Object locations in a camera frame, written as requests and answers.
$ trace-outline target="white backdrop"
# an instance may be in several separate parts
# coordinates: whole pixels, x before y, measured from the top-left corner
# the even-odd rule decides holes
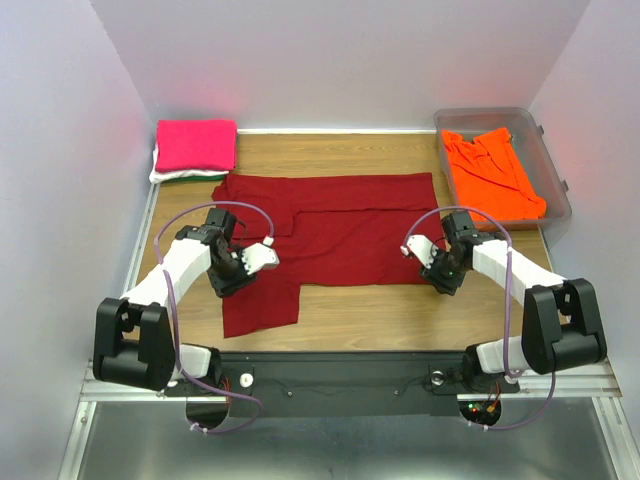
[[[528,107],[588,0],[93,0],[152,119],[429,128]]]
[[[593,0],[532,112],[569,184],[573,216],[546,232],[563,276],[596,286],[625,413],[640,438],[640,4]]]
[[[3,479],[57,478],[148,191],[144,106],[85,0],[0,9]]]

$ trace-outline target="red cloth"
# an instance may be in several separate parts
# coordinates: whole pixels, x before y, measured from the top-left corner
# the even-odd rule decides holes
[[[233,170],[237,133],[233,120],[160,120],[156,171]]]
[[[298,321],[300,286],[425,283],[420,263],[403,258],[409,227],[437,207],[430,173],[357,177],[262,178],[228,175],[214,200],[252,203],[275,223],[280,265],[223,301],[224,336],[245,335]],[[247,225],[243,244],[267,233],[262,216],[229,208]],[[440,217],[416,233],[443,236]],[[244,233],[236,227],[236,234]]]

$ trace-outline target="green folded cloth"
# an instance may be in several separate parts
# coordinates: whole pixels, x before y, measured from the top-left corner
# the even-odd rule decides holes
[[[213,177],[206,177],[204,175],[195,175],[193,177],[172,178],[171,180],[165,180],[162,183],[215,182],[218,180],[224,180],[225,176],[226,175],[216,175]]]

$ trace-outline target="orange shirt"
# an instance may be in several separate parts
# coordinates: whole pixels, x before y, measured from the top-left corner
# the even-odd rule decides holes
[[[547,202],[534,192],[516,152],[511,134],[499,128],[474,138],[443,131],[453,181],[460,205],[487,212],[496,220],[531,220],[544,217]],[[486,221],[471,213],[474,221]]]

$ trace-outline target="wooden surface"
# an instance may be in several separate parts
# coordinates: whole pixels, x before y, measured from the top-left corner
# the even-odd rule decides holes
[[[314,177],[425,171],[434,174],[438,203],[450,205],[435,135],[241,135],[238,141],[236,173],[248,175]],[[161,186],[138,281],[156,264],[151,245],[159,228],[176,213],[210,201],[217,184]],[[179,227],[200,225],[206,211],[176,222],[162,239],[163,251],[167,251]],[[537,230],[513,235],[516,249],[548,267]],[[399,256],[400,252],[389,255]],[[513,303],[515,334],[521,328],[522,309]],[[463,349],[502,336],[503,305],[503,290],[475,272],[467,274],[455,297],[439,295],[428,285],[305,285],[297,325],[224,339],[221,301],[203,275],[180,302],[180,332],[183,343],[227,351]]]

